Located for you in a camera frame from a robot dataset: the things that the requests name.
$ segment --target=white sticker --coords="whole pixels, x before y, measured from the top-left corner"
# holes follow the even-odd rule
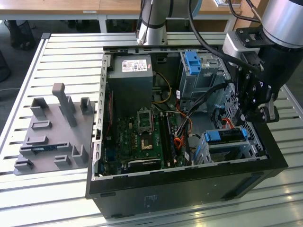
[[[97,13],[97,11],[83,11],[83,13]]]
[[[179,90],[176,91],[176,95],[177,95],[177,99],[180,99],[180,91]]]
[[[189,161],[189,154],[185,152],[184,157],[186,158],[187,161]]]
[[[202,64],[202,67],[203,67],[203,68],[209,67],[209,66],[210,66],[210,64],[208,64],[208,63],[207,63],[207,64]]]
[[[146,60],[129,60],[122,62],[122,72],[147,71]]]

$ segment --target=slotted aluminum table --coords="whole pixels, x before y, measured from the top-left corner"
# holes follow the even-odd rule
[[[210,44],[224,34],[207,33]],[[188,34],[169,34],[169,44],[198,44]],[[13,175],[25,138],[33,97],[57,103],[52,85],[65,84],[74,102],[97,102],[103,46],[136,45],[133,34],[53,34],[42,39],[0,137],[0,226],[272,226],[303,225],[303,111],[283,87],[276,101],[280,121],[269,124],[289,168],[244,197],[130,218],[105,220],[86,200],[87,169]]]

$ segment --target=wooden table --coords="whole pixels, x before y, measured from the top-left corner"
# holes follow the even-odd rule
[[[0,0],[1,20],[98,19],[100,0]]]
[[[99,20],[107,33],[108,19],[137,19],[141,0],[0,0],[0,20]],[[228,20],[225,31],[233,29],[236,18],[229,8],[203,0],[196,20]]]
[[[141,0],[100,0],[99,21],[102,33],[107,32],[108,19],[137,19],[140,14]],[[240,7],[234,8],[241,13]],[[203,0],[201,9],[194,20],[227,20],[225,32],[231,31],[236,18],[231,14],[229,7],[217,7],[214,0]]]

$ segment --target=green circuit board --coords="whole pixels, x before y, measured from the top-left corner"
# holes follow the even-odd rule
[[[172,132],[177,130],[177,118],[169,115]],[[140,120],[143,127],[149,123],[149,116]],[[164,169],[162,143],[159,127],[159,116],[152,115],[152,131],[139,133],[137,116],[117,119],[116,124],[116,150],[112,152],[112,160],[108,163],[108,172],[111,175],[121,173],[121,166],[132,160],[156,158],[161,160]],[[184,157],[177,157],[177,166],[183,165]]]

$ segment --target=black trash bin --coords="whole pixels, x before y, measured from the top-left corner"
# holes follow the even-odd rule
[[[28,51],[36,42],[28,21],[6,20],[4,24],[10,31],[10,44],[15,49]]]
[[[0,82],[5,80],[10,75],[9,67],[0,51]]]

